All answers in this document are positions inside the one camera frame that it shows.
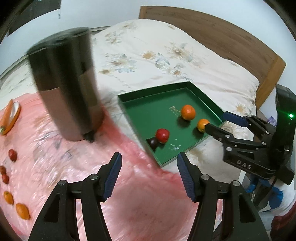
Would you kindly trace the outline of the orange oval dish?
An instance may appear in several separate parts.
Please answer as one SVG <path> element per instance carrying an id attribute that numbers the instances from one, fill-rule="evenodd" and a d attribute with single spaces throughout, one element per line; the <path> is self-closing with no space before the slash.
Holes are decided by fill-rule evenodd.
<path id="1" fill-rule="evenodd" d="M 1 135 L 6 135 L 15 125 L 21 112 L 21 105 L 18 101 L 11 99 L 4 110 L 1 118 Z"/>

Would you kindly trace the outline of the dark purple plum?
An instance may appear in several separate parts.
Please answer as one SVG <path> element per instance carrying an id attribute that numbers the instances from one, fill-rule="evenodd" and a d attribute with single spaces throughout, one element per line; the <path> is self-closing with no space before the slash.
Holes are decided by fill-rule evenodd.
<path id="1" fill-rule="evenodd" d="M 158 139 L 156 137 L 148 138 L 147 143 L 152 150 L 155 150 L 159 145 Z"/>

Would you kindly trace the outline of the wooden headboard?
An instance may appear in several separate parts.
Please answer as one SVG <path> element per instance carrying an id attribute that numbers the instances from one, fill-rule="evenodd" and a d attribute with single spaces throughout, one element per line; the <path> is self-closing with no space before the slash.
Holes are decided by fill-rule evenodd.
<path id="1" fill-rule="evenodd" d="M 286 67 L 260 39 L 216 16 L 173 6 L 141 6 L 139 18 L 172 24 L 222 58 L 247 69 L 259 80 L 257 108 L 267 100 Z"/>

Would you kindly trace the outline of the orange mandarin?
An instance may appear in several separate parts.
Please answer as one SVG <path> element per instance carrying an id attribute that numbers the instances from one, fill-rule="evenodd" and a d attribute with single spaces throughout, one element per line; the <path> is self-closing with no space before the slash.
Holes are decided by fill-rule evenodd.
<path id="1" fill-rule="evenodd" d="M 14 198 L 13 198 L 13 195 L 10 192 L 5 191 L 3 193 L 3 196 L 4 196 L 4 199 L 5 199 L 6 203 L 8 203 L 9 205 L 14 204 Z"/>
<path id="2" fill-rule="evenodd" d="M 27 206 L 25 204 L 17 203 L 16 204 L 16 212 L 21 219 L 24 219 L 24 220 L 30 219 L 29 209 L 27 208 Z"/>
<path id="3" fill-rule="evenodd" d="M 191 121 L 195 118 L 196 111 L 191 105 L 184 105 L 181 109 L 181 117 L 186 121 Z"/>
<path id="4" fill-rule="evenodd" d="M 200 119 L 198 122 L 197 122 L 197 129 L 199 132 L 201 133 L 204 133 L 205 132 L 205 126 L 207 124 L 209 124 L 210 121 L 208 121 L 207 119 L 203 118 L 203 119 Z"/>

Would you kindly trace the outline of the dark window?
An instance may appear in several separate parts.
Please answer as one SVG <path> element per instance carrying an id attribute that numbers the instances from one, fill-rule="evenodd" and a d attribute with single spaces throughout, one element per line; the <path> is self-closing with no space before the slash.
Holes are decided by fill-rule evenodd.
<path id="1" fill-rule="evenodd" d="M 9 28 L 8 35 L 11 35 L 13 32 L 31 20 L 51 11 L 57 10 L 60 7 L 61 0 L 34 0 L 18 17 L 16 17 L 16 20 Z"/>

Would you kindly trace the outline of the pink plastic sheet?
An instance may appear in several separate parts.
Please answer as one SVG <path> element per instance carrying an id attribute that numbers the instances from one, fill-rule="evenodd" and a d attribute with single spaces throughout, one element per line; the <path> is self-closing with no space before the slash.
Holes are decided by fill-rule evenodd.
<path id="1" fill-rule="evenodd" d="M 106 115 L 95 142 L 64 139 L 38 94 L 17 98 L 21 112 L 14 127 L 1 137 L 1 164 L 9 184 L 1 192 L 13 195 L 14 204 L 1 199 L 1 209 L 12 229 L 28 240 L 43 205 L 56 184 L 82 181 L 98 172 L 115 152 L 122 155 L 112 196 L 102 203 L 113 240 L 186 240 L 198 205 L 187 197 L 178 173 L 162 170 Z M 14 149 L 17 160 L 8 151 Z M 30 219 L 21 219 L 16 204 L 27 206 Z"/>

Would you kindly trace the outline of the green tray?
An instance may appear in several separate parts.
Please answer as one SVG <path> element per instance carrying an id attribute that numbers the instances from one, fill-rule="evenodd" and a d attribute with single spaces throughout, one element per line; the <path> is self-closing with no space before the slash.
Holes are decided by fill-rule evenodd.
<path id="1" fill-rule="evenodd" d="M 189 81 L 120 94 L 118 103 L 140 143 L 160 167 L 208 138 L 206 133 L 197 130 L 200 119 L 205 118 L 215 126 L 223 124 L 222 109 Z M 196 111 L 191 121 L 181 117 L 181 109 L 186 104 Z M 160 128 L 168 130 L 170 137 L 152 150 L 147 139 L 154 137 Z"/>

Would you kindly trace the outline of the small red apple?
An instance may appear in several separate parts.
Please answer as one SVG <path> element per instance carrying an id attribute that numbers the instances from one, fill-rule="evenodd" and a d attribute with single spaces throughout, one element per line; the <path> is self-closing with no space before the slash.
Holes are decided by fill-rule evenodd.
<path id="1" fill-rule="evenodd" d="M 17 160 L 18 154 L 14 149 L 10 149 L 8 151 L 8 156 L 9 156 L 11 161 L 15 162 Z"/>

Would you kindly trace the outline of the black and bronze kettle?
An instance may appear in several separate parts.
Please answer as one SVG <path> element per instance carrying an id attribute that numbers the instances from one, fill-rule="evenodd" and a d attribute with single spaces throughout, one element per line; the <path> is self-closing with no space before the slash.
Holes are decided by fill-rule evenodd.
<path id="1" fill-rule="evenodd" d="M 34 44 L 26 55 L 39 95 L 60 134 L 69 141 L 94 142 L 103 110 L 89 28 L 55 33 Z"/>

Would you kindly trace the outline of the floral bed quilt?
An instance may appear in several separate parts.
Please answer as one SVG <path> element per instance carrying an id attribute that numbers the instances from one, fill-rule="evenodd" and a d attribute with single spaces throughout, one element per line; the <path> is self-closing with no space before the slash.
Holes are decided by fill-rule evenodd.
<path id="1" fill-rule="evenodd" d="M 191 81 L 222 110 L 256 115 L 258 79 L 237 63 L 194 40 L 168 23 L 130 20 L 91 37 L 97 86 L 113 121 L 144 149 L 128 124 L 117 95 L 134 90 Z M 29 63 L 11 73 L 1 87 L 1 109 L 11 98 L 37 92 Z M 244 173 L 222 160 L 222 143 L 207 138 L 191 149 L 193 164 L 216 180 L 242 180 Z"/>

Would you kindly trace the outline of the dark red apple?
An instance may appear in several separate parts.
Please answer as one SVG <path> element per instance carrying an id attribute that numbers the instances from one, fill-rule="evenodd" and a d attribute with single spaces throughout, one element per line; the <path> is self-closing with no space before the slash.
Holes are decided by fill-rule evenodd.
<path id="1" fill-rule="evenodd" d="M 156 132 L 156 139 L 159 143 L 165 144 L 170 137 L 170 132 L 165 128 L 160 128 Z"/>

